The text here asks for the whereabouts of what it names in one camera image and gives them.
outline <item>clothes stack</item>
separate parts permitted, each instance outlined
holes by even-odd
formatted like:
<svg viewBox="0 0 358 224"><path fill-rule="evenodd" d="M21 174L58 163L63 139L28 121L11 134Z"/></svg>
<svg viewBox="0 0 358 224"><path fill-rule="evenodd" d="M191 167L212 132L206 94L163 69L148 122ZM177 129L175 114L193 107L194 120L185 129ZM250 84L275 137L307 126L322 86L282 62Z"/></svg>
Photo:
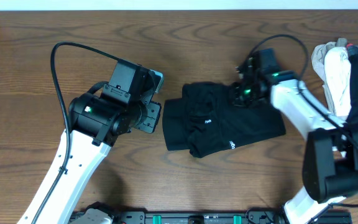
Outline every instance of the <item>clothes stack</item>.
<svg viewBox="0 0 358 224"><path fill-rule="evenodd" d="M339 38L317 46L311 61L324 81L329 111L348 123L358 123L358 46Z"/></svg>

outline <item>wooden surface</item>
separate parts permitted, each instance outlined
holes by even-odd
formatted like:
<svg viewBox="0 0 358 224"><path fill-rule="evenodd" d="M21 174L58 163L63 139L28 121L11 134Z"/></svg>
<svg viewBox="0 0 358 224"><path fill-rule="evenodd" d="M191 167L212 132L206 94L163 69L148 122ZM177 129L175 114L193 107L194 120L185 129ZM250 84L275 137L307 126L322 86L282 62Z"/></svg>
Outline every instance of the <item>wooden surface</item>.
<svg viewBox="0 0 358 224"><path fill-rule="evenodd" d="M299 37L310 55L338 37L358 44L358 11L81 11L0 12L0 223L19 220L50 167L64 129L50 74L59 41L90 45L161 71L154 100L181 96L185 83L237 80L234 67L270 35ZM277 58L299 71L304 55L290 40L273 40ZM62 47L57 73L66 104L100 80L110 59ZM325 103L309 67L309 89ZM203 159L168 152L162 125L155 133L120 136L90 179L77 209L95 202L161 210L246 210L278 207L301 188L304 142L285 119L287 135ZM358 202L353 197L348 202ZM358 223L358 209L352 209Z"/></svg>

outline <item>white wall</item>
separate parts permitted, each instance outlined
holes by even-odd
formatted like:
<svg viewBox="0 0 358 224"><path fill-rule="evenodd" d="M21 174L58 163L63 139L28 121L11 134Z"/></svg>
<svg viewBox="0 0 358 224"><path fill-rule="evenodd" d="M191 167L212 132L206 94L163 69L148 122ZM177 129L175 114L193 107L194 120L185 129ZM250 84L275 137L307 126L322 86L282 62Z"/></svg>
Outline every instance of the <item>white wall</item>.
<svg viewBox="0 0 358 224"><path fill-rule="evenodd" d="M0 11L358 9L358 0L0 0Z"/></svg>

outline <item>logo on cloth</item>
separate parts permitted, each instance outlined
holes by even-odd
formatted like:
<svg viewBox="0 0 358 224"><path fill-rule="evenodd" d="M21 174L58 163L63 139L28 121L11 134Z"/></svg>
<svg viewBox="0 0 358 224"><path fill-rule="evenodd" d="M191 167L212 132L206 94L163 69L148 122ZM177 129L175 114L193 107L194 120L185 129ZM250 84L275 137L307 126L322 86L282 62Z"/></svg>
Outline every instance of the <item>logo on cloth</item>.
<svg viewBox="0 0 358 224"><path fill-rule="evenodd" d="M232 142L232 141L229 141L230 145L231 145L231 149L234 149L236 148L236 145Z"/></svg>

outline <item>wood grain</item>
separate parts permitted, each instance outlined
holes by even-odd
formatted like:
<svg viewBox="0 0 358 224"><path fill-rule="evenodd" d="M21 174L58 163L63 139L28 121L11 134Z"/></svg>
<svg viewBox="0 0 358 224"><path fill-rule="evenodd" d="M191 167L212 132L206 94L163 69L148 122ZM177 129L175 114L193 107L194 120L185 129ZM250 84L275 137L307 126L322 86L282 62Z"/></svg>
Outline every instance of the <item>wood grain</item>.
<svg viewBox="0 0 358 224"><path fill-rule="evenodd" d="M161 71L165 84L154 100L163 103L180 97L185 83L237 80L234 67L248 51L279 33L299 37L310 53L338 37L358 44L358 11L0 12L0 223L15 223L24 213L64 129L49 67L54 44L79 42ZM304 56L290 40L265 47L275 48L283 67L301 68ZM82 49L57 53L67 104L113 70L113 61ZM325 103L311 66L305 80ZM278 207L302 186L305 145L285 123L286 136L203 159L168 152L161 125L154 134L120 136L77 209L95 201L149 211ZM358 209L351 212L358 223Z"/></svg>

